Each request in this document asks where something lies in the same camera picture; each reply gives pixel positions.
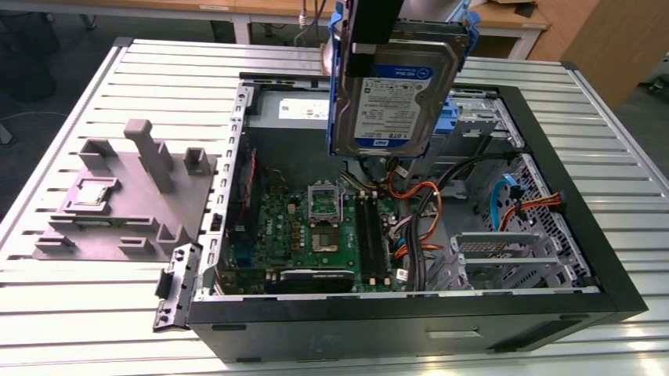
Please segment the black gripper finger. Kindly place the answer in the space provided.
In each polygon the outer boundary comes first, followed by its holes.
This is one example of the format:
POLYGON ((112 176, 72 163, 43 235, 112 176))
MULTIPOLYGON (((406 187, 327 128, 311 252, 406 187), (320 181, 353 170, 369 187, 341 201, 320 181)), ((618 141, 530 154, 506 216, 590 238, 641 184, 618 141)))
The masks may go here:
POLYGON ((345 77, 371 75, 377 47, 389 42, 402 5, 403 0, 345 3, 345 77))

